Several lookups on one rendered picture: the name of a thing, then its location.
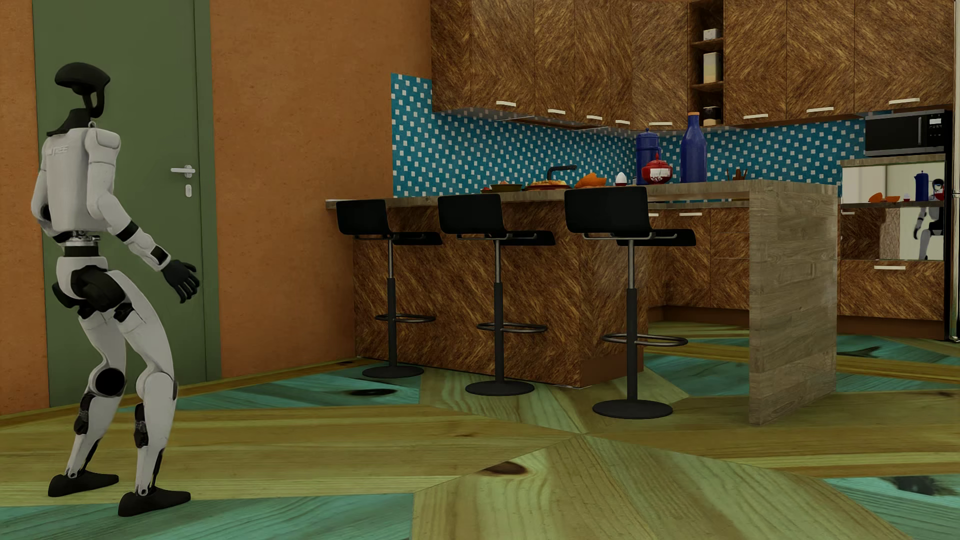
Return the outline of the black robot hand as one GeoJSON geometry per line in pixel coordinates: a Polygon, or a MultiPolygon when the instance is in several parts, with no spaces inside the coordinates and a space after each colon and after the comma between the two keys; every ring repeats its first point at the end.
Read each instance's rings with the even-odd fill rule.
{"type": "Polygon", "coordinates": [[[179,259],[170,259],[161,269],[166,283],[174,289],[181,304],[186,303],[198,292],[201,282],[196,272],[197,268],[194,265],[179,259]]]}

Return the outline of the white right robot leg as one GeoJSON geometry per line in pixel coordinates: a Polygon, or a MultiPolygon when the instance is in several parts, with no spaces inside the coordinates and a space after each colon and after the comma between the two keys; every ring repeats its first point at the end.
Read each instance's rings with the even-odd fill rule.
{"type": "Polygon", "coordinates": [[[172,429],[178,384],[169,342],[157,314],[149,307],[138,311],[132,302],[124,301],[114,309],[113,318],[126,342],[146,363],[136,382],[141,402],[135,412],[138,460],[134,492],[147,496],[153,490],[172,429]]]}

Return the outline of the white robot leg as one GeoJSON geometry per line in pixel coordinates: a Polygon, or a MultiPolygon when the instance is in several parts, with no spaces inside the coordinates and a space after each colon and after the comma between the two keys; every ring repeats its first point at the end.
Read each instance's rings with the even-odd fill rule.
{"type": "Polygon", "coordinates": [[[146,363],[136,382],[141,402],[135,412],[138,460],[134,492],[147,496],[153,490],[172,429],[178,384],[169,342],[157,314],[149,307],[138,311],[132,302],[124,301],[114,309],[113,318],[126,342],[146,363]]]}
{"type": "Polygon", "coordinates": [[[99,441],[114,420],[126,387],[126,342],[112,318],[95,311],[78,323],[91,345],[101,355],[101,363],[93,369],[81,397],[74,422],[75,440],[64,472],[75,477],[86,470],[99,441]]]}

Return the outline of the black robot pelvis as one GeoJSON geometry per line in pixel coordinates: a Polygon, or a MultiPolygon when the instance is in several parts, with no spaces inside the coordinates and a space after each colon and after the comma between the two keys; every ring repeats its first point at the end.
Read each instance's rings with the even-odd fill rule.
{"type": "Polygon", "coordinates": [[[54,298],[67,309],[78,308],[88,319],[124,304],[128,298],[121,285],[109,275],[107,259],[100,255],[98,235],[65,231],[53,236],[63,254],[56,261],[54,298]]]}

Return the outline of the white left robot leg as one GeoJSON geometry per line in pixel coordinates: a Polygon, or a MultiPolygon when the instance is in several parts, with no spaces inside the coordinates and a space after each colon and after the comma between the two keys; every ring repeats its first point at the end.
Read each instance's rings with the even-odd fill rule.
{"type": "Polygon", "coordinates": [[[86,470],[99,441],[114,420],[126,387],[126,342],[112,318],[95,311],[78,323],[91,345],[101,355],[101,363],[93,369],[81,397],[74,422],[75,440],[64,472],[75,477],[86,470]]]}

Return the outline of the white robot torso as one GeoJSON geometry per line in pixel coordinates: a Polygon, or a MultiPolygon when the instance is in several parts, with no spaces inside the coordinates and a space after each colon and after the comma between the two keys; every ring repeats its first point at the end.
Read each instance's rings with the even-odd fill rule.
{"type": "Polygon", "coordinates": [[[89,128],[98,128],[85,108],[70,110],[63,124],[47,134],[39,170],[46,172],[49,214],[56,235],[106,232],[107,224],[87,208],[89,155],[84,141],[89,128]]]}

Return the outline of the green door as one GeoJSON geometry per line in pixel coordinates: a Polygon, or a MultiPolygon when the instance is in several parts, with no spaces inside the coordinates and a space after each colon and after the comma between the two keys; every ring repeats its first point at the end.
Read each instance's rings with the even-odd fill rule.
{"type": "Polygon", "coordinates": [[[122,139],[114,193],[173,259],[198,268],[200,288],[179,296],[114,236],[99,251],[154,307],[171,345],[180,392],[221,374],[217,211],[213,159],[210,0],[33,0],[39,142],[80,96],[54,83],[74,62],[107,73],[98,127],[122,139]],[[192,166],[193,196],[172,167],[192,166]]]}

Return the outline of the black bar stool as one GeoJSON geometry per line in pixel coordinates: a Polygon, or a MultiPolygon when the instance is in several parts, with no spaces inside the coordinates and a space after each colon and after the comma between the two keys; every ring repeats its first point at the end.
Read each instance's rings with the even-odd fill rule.
{"type": "Polygon", "coordinates": [[[505,334],[541,334],[546,325],[508,323],[503,319],[503,283],[501,246],[554,246],[556,238],[548,229],[510,230],[503,222],[501,198],[496,193],[447,195],[438,198],[441,231],[459,240],[481,237],[494,246],[493,320],[476,325],[478,330],[494,333],[494,379],[468,384],[464,390],[473,395],[507,397],[535,391],[533,384],[505,378],[505,334]]]}
{"type": "Polygon", "coordinates": [[[649,221],[649,201],[643,186],[571,189],[564,193],[566,225],[571,233],[587,240],[608,235],[627,247],[628,286],[626,289],[626,331],[609,333],[602,339],[627,347],[627,397],[594,404],[594,413],[615,419],[649,420],[669,416],[671,405],[638,396],[639,347],[680,347],[685,338],[639,334],[639,292],[635,284],[637,247],[693,247],[696,235],[690,228],[654,228],[649,221]]]}
{"type": "Polygon", "coordinates": [[[338,228],[341,234],[360,239],[365,237],[387,240],[387,312],[375,319],[388,324],[388,362],[363,371],[370,379],[406,379],[420,376],[424,369],[398,362],[398,324],[423,324],[435,321],[435,316],[397,312],[397,285],[394,276],[394,247],[440,246],[437,231],[395,231],[390,228],[386,201],[382,199],[344,200],[335,203],[338,228]]]}

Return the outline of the black right robot foot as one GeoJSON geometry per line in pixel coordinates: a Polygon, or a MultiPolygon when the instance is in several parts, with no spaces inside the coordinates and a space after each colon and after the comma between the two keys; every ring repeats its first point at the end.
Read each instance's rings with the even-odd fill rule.
{"type": "Polygon", "coordinates": [[[189,492],[151,486],[145,495],[127,492],[118,503],[117,514],[120,517],[134,517],[151,511],[174,508],[190,501],[189,492]]]}

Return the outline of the black robot foot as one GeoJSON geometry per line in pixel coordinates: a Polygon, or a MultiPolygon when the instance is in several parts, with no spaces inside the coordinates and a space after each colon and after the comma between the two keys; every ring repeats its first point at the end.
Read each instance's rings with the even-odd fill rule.
{"type": "Polygon", "coordinates": [[[119,476],[112,473],[81,470],[75,476],[57,474],[50,481],[47,496],[50,498],[66,497],[116,485],[118,482],[119,476]]]}
{"type": "Polygon", "coordinates": [[[190,501],[189,492],[151,486],[145,495],[127,492],[118,503],[117,514],[120,517],[134,517],[151,511],[174,508],[190,501]]]}

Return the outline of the black robot head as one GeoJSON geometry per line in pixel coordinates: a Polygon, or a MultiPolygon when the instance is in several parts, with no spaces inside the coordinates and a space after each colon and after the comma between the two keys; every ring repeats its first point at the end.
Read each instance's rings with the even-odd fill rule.
{"type": "Polygon", "coordinates": [[[81,96],[90,118],[102,116],[105,90],[111,77],[102,69],[84,62],[71,62],[59,68],[54,83],[81,96]]]}

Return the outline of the black left robot foot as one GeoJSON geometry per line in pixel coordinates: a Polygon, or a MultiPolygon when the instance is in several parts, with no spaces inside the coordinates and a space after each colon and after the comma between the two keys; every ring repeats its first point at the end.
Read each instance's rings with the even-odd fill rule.
{"type": "Polygon", "coordinates": [[[50,481],[47,496],[50,498],[66,497],[116,485],[118,482],[119,476],[112,473],[81,470],[75,476],[57,474],[50,481]]]}

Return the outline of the black frying pan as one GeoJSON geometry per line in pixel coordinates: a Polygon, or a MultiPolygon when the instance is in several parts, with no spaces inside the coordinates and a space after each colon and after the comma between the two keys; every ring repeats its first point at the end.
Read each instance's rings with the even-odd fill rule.
{"type": "Polygon", "coordinates": [[[570,190],[571,185],[566,181],[561,179],[553,178],[554,173],[559,171],[575,171],[578,166],[576,164],[571,165],[562,165],[562,166],[553,166],[547,170],[546,178],[542,180],[536,180],[530,182],[528,185],[523,187],[522,190],[570,190]]]}

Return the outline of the blue canister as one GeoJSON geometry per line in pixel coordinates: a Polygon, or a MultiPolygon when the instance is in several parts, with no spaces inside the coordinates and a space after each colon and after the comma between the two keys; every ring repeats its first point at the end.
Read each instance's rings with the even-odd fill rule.
{"type": "Polygon", "coordinates": [[[646,184],[646,180],[642,176],[643,168],[654,161],[661,151],[659,136],[656,132],[646,128],[637,135],[635,139],[636,167],[634,181],[636,185],[643,186],[646,184]]]}

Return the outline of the red teapot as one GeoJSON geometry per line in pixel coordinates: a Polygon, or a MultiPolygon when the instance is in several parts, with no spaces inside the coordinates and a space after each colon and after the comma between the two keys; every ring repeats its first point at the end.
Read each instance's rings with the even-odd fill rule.
{"type": "Polygon", "coordinates": [[[673,168],[661,158],[660,152],[656,152],[654,159],[642,167],[639,176],[646,185],[662,185],[672,179],[673,168]]]}

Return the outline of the tall blue bottle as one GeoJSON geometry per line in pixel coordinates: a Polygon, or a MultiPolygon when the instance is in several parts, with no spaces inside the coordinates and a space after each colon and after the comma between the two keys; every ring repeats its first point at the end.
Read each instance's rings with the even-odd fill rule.
{"type": "Polygon", "coordinates": [[[701,113],[690,112],[687,128],[679,146],[681,183],[702,183],[708,180],[707,141],[700,126],[701,113]]]}

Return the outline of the wooden kitchen counter island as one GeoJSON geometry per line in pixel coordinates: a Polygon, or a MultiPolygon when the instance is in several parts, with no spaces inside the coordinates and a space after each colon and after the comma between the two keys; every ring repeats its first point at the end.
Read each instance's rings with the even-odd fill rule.
{"type": "MultiPolygon", "coordinates": [[[[749,201],[749,421],[760,426],[835,389],[837,212],[832,186],[745,179],[643,186],[648,201],[749,201]]],[[[503,319],[545,325],[542,333],[505,333],[505,379],[590,387],[625,377],[627,347],[606,342],[626,332],[627,247],[604,233],[571,232],[566,190],[498,194],[508,230],[548,230],[554,246],[501,246],[503,319]]],[[[396,232],[437,232],[439,246],[393,247],[398,313],[435,316],[397,324],[400,365],[441,367],[495,378],[495,246],[481,236],[459,239],[440,226],[436,198],[382,199],[396,232]]],[[[354,246],[356,354],[389,359],[388,242],[354,246]]],[[[636,247],[638,333],[646,335],[647,301],[640,288],[653,277],[650,248],[636,247]]]]}

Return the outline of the wooden lower cabinets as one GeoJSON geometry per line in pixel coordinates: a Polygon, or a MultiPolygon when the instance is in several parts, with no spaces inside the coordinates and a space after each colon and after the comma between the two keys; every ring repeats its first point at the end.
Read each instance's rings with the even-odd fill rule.
{"type": "Polygon", "coordinates": [[[841,260],[839,334],[946,336],[945,264],[939,260],[841,260]]]}

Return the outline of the reflective oven door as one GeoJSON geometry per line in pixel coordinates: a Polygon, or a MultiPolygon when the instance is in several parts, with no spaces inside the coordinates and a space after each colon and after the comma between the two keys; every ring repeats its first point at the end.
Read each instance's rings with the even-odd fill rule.
{"type": "Polygon", "coordinates": [[[843,260],[942,261],[943,159],[846,166],[841,183],[843,260]]]}

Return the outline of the black microwave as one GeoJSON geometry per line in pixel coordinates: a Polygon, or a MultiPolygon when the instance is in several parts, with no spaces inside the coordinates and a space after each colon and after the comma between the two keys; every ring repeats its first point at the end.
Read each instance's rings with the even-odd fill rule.
{"type": "Polygon", "coordinates": [[[866,157],[945,153],[953,136],[953,114],[945,109],[871,114],[865,117],[866,157]]]}

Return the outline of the silver refrigerator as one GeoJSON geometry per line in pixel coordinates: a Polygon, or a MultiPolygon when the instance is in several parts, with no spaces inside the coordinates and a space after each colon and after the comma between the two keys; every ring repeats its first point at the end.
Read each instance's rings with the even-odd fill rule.
{"type": "Polygon", "coordinates": [[[949,340],[960,342],[960,116],[951,115],[951,149],[946,164],[950,186],[946,205],[950,213],[950,314],[949,340]]]}

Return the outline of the wooden upper wall cabinets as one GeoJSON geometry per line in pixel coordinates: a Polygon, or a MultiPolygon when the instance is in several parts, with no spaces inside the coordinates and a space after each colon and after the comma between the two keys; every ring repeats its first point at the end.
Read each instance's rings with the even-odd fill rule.
{"type": "Polygon", "coordinates": [[[431,0],[430,19],[437,113],[665,132],[707,106],[733,127],[960,108],[954,0],[431,0]]]}

